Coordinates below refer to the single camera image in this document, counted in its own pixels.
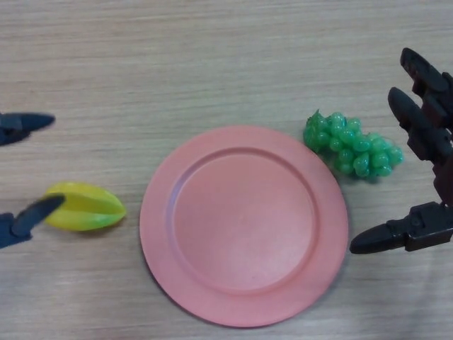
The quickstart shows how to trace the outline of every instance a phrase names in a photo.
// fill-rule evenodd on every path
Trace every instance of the robotic hand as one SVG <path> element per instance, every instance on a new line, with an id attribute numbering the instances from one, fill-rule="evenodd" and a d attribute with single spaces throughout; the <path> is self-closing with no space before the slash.
<path id="1" fill-rule="evenodd" d="M 412 91 L 423 100 L 419 108 L 404 92 L 392 88 L 390 109 L 408 133 L 408 146 L 422 161 L 433 164 L 434 187 L 442 203 L 412 207 L 401 220 L 390 220 L 354 238 L 353 254 L 371 254 L 399 247 L 415 251 L 447 243 L 453 235 L 453 78 L 440 74 L 417 52 L 401 53 L 401 66 L 413 80 Z"/>
<path id="2" fill-rule="evenodd" d="M 0 146 L 29 138 L 31 133 L 53 124 L 55 117 L 43 113 L 0 114 Z M 31 239 L 31 229 L 41 223 L 64 202 L 63 195 L 37 200 L 16 218 L 12 213 L 0 214 L 0 249 Z"/>

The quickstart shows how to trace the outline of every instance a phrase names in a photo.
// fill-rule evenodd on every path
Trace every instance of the green grapes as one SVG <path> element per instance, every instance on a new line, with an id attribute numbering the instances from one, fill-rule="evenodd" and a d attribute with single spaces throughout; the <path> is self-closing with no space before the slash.
<path id="1" fill-rule="evenodd" d="M 359 118 L 335 112 L 323 117 L 319 110 L 306 122 L 305 145 L 317 154 L 336 154 L 333 166 L 342 174 L 361 178 L 386 177 L 404 160 L 401 148 L 380 134 L 364 134 Z"/>

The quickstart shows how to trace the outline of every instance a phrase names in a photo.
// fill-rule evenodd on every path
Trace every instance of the plate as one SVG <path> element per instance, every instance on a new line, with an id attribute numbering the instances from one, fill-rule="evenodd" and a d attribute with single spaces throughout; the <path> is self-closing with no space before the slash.
<path id="1" fill-rule="evenodd" d="M 348 214 L 328 167 L 256 126 L 201 134 L 156 170 L 140 213 L 144 257 L 197 317 L 260 327 L 319 299 L 341 267 Z"/>

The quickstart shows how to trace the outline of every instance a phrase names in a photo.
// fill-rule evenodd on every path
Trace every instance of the table surface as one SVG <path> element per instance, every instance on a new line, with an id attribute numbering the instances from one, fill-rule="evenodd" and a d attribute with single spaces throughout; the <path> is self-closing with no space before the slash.
<path id="1" fill-rule="evenodd" d="M 252 124 L 300 137 L 317 108 L 360 117 L 406 154 L 379 185 L 339 180 L 351 239 L 437 200 L 431 165 L 407 148 L 386 96 L 392 86 L 411 90 L 403 47 L 453 72 L 452 18 L 451 0 L 1 1 L 0 109 L 57 116 L 51 129 L 0 149 L 2 211 L 70 180 L 108 188 L 128 216 L 92 235 L 40 225 L 31 242 L 3 249 L 0 338 L 448 339 L 448 244 L 347 254 L 306 312 L 227 329 L 192 318 L 156 287 L 138 215 L 156 167 L 192 136 Z"/>

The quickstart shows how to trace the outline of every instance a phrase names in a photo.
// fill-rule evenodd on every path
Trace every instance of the plastic grapes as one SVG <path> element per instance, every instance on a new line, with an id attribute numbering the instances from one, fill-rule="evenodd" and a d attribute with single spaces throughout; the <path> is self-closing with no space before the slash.
<path id="1" fill-rule="evenodd" d="M 339 112 L 323 117 L 317 110 L 306 122 L 304 143 L 317 154 L 334 153 L 333 166 L 346 175 L 386 177 L 403 162 L 401 148 L 378 133 L 364 134 L 359 118 Z"/>

